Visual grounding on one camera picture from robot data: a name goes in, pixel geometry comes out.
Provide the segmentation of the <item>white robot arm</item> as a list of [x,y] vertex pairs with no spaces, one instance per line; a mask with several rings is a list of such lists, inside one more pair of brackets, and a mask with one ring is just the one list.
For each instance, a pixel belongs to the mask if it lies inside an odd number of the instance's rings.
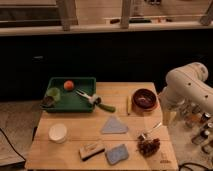
[[205,112],[213,114],[213,88],[205,83],[207,78],[208,69],[199,62],[172,69],[167,73],[167,86],[159,94],[165,126],[171,119],[170,112],[186,100],[194,102]]

